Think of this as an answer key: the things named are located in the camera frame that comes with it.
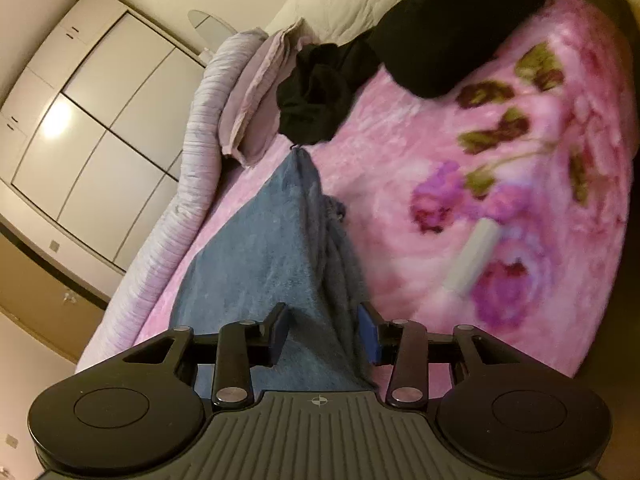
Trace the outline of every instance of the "pink bedspread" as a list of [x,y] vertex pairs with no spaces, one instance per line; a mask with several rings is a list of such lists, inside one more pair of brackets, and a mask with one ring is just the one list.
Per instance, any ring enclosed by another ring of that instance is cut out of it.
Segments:
[[[636,112],[615,36],[583,1],[555,0],[441,99],[417,98],[380,69],[334,139],[309,149],[324,192],[347,207],[346,229],[383,317],[432,332],[475,324],[576,372],[616,274],[631,182],[625,136]],[[138,342],[167,328],[193,257],[289,146],[278,136],[217,204]],[[469,297],[457,300],[442,282],[482,217],[504,226],[502,241]],[[381,384],[387,373],[377,370]],[[447,387],[435,382],[432,395]]]

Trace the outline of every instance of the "rolled blanket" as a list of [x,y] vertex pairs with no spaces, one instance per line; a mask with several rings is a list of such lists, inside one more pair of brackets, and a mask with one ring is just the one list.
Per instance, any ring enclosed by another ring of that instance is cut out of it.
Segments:
[[[171,326],[216,333],[243,319],[263,320],[283,301],[292,310],[278,365],[252,369],[260,390],[365,390],[366,360],[356,307],[366,287],[342,225],[344,207],[322,194],[309,154],[294,148],[260,192],[194,258]],[[211,369],[196,391],[208,397]]]

